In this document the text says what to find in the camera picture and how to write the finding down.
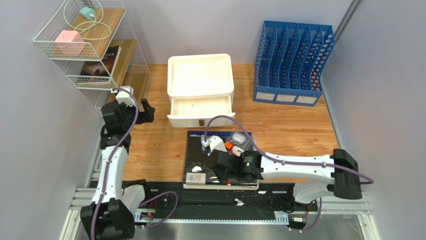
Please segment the white three drawer organizer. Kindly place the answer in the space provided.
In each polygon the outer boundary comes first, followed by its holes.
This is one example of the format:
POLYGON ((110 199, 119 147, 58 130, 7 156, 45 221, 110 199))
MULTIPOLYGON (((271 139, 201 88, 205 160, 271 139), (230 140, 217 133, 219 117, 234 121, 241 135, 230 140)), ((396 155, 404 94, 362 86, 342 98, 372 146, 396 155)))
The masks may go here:
POLYGON ((172 99, 230 97, 234 100, 231 56, 227 53, 171 56, 167 94, 172 99))

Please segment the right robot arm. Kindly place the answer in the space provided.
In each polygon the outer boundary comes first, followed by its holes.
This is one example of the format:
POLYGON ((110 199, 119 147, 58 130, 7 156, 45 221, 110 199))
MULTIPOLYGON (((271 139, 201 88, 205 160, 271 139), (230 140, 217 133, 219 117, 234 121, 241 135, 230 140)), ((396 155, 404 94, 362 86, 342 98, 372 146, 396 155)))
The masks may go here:
POLYGON ((346 200, 362 198, 358 162, 344 149, 331 155, 285 156, 247 150, 239 156, 214 150, 213 171, 220 181, 243 183, 264 179, 304 179, 293 187, 293 199, 300 204, 335 196, 346 200))

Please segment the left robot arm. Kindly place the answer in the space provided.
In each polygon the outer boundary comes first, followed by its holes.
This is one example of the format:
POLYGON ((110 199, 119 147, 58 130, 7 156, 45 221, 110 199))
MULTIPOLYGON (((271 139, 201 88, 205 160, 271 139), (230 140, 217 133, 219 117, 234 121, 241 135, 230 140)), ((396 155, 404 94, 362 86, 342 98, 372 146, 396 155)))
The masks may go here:
POLYGON ((114 100, 101 108, 101 165, 98 184, 90 204, 80 210, 80 220, 91 240, 129 240, 135 235, 135 213, 148 196, 146 180, 123 187, 134 125, 154 121, 155 108, 144 98, 137 106, 114 100))

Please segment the white top drawer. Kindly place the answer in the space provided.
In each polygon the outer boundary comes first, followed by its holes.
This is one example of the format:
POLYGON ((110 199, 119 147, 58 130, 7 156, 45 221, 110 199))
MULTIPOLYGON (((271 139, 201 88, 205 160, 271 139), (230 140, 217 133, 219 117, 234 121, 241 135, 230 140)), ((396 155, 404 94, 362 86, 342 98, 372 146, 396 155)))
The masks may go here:
POLYGON ((171 111, 167 117, 174 128, 205 128, 216 116, 236 117, 229 96, 172 99, 171 111), (211 115, 193 109, 192 105, 205 109, 211 115))

